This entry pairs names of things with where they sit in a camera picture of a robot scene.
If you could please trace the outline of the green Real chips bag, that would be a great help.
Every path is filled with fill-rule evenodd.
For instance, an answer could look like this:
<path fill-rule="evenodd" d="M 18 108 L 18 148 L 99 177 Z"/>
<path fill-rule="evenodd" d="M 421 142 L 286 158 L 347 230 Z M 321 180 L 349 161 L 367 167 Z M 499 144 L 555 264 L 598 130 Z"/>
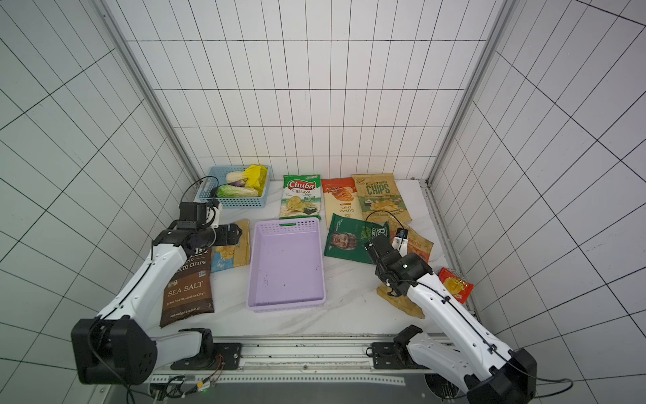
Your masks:
<path fill-rule="evenodd" d="M 360 221 L 358 219 L 333 214 L 326 238 L 323 255 L 362 264 L 372 264 L 365 244 L 377 236 L 390 235 L 387 223 Z"/>

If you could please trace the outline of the sour cream onion chips bag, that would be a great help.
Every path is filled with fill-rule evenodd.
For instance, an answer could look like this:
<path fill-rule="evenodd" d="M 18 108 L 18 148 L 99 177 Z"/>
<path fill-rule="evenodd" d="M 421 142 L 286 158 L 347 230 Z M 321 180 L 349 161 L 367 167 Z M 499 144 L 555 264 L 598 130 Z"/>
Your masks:
<path fill-rule="evenodd" d="M 402 223 L 411 221 L 393 173 L 355 174 L 352 178 L 364 220 L 389 221 L 395 217 Z"/>

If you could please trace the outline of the beige red cassava chips bag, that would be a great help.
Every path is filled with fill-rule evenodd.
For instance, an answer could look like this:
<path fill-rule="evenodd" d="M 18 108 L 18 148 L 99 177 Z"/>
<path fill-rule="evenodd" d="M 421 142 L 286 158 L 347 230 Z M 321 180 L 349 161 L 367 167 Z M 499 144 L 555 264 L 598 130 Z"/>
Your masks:
<path fill-rule="evenodd" d="M 334 215 L 363 220 L 357 188 L 353 178 L 321 180 L 325 202 L 326 226 L 330 227 Z"/>

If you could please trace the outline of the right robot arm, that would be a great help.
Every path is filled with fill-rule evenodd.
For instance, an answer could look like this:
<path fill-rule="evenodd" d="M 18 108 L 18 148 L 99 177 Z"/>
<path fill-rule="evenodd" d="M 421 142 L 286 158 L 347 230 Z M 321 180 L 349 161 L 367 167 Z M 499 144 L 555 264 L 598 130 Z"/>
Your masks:
<path fill-rule="evenodd" d="M 452 341 L 448 347 L 418 326 L 408 326 L 391 348 L 375 345 L 375 358 L 400 368 L 427 368 L 466 395 L 470 403 L 528 403 L 536 398 L 538 365 L 480 324 L 416 254 L 401 255 L 385 236 L 364 245 L 375 274 L 396 297 L 422 309 Z"/>

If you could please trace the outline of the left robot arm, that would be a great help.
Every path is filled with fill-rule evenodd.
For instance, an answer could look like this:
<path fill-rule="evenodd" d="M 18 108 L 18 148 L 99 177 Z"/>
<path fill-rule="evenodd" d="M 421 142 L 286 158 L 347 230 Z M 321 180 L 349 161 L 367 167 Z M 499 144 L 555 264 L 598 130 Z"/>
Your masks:
<path fill-rule="evenodd" d="M 198 252 L 236 245 L 242 229 L 228 224 L 197 229 L 165 229 L 134 277 L 95 317 L 72 328 L 77 375 L 84 385 L 141 385 L 159 367 L 190 364 L 208 369 L 217 353 L 207 328 L 189 328 L 151 337 L 156 303 L 176 272 Z"/>

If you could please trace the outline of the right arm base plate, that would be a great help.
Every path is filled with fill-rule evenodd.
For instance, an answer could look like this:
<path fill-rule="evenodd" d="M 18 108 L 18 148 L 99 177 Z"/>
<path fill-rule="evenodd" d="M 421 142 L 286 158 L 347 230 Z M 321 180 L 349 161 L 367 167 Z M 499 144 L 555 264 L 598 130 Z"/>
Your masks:
<path fill-rule="evenodd" d="M 413 361 L 407 350 L 407 343 L 422 333 L 422 330 L 410 325 L 398 333 L 392 342 L 371 343 L 366 348 L 366 355 L 373 360 L 375 370 L 422 370 L 425 366 Z"/>

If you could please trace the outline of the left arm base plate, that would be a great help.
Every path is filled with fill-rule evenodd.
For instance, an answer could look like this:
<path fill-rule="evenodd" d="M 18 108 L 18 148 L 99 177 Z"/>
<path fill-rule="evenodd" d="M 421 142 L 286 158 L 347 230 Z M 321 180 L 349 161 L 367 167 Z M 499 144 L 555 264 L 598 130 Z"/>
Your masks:
<path fill-rule="evenodd" d="M 240 364 L 241 343 L 215 343 L 208 328 L 185 328 L 180 333 L 200 333 L 200 351 L 189 358 L 171 364 L 172 370 L 237 370 Z"/>

